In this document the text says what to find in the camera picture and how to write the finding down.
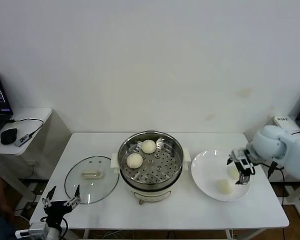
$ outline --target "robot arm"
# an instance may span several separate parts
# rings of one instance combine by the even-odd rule
[[[27,230],[19,230],[15,232],[17,239],[31,240],[59,240],[62,232],[61,222],[65,214],[71,213],[79,203],[80,185],[76,188],[74,197],[68,201],[51,201],[55,193],[56,186],[48,192],[46,198],[42,198],[43,210],[47,216],[43,217],[41,222],[34,222]]]
[[[227,164],[233,161],[240,174],[236,184],[249,182],[250,175],[255,173],[253,166],[260,159],[271,161],[271,167],[284,166],[287,173],[300,180],[300,137],[275,125],[259,129],[246,148],[233,149],[229,157]]]

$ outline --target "white plate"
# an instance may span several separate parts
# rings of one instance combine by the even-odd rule
[[[191,174],[195,184],[211,198],[224,201],[234,202],[243,198],[250,189],[250,182],[246,185],[235,185],[227,173],[227,169],[234,166],[234,163],[227,165],[229,152],[220,150],[208,150],[199,153],[191,163]],[[233,193],[229,195],[222,194],[218,191],[217,182],[221,179],[230,181]]]

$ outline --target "black mouse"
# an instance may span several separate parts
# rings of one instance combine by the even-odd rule
[[[8,130],[3,131],[0,135],[1,143],[3,145],[8,145],[8,144],[14,143],[15,140],[17,139],[17,132],[18,132],[18,129],[16,129],[16,128],[10,128]]]

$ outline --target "wooden floor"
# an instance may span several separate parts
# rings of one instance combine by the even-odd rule
[[[38,187],[35,189],[36,194],[41,194],[45,188],[45,184],[39,184]],[[274,186],[273,187],[277,196],[281,197],[283,188],[282,186]],[[7,196],[8,203],[15,209],[19,200],[21,199],[21,195],[16,192],[12,187],[7,185],[4,188],[5,194]],[[36,206],[31,206],[30,209],[24,211],[22,217],[15,217],[13,224],[15,225],[17,230],[27,229],[29,227],[29,221],[34,208]],[[285,233],[285,240],[300,240],[300,217],[292,205],[284,206],[284,211],[287,214],[290,225],[284,229]],[[74,232],[80,237],[83,237],[84,231],[83,230],[74,230]],[[102,239],[104,234],[106,233],[104,230],[92,230],[90,231],[89,238],[90,239]],[[240,233],[244,233],[244,230],[234,230],[233,236],[234,238],[236,235]],[[112,234],[109,236],[110,239],[226,239],[226,234],[224,231],[130,231],[130,230],[123,230],[115,235]],[[283,230],[282,228],[279,229],[267,229],[266,231],[262,232],[261,234],[257,235],[253,238],[253,240],[283,240]]]

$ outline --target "pot handle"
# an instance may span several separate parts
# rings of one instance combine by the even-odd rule
[[[182,163],[182,169],[188,170],[188,163],[191,163],[191,157],[188,148],[183,147],[183,163]]]
[[[110,168],[114,169],[115,174],[120,173],[120,167],[119,167],[119,163],[118,163],[118,154],[117,153],[111,154]]]

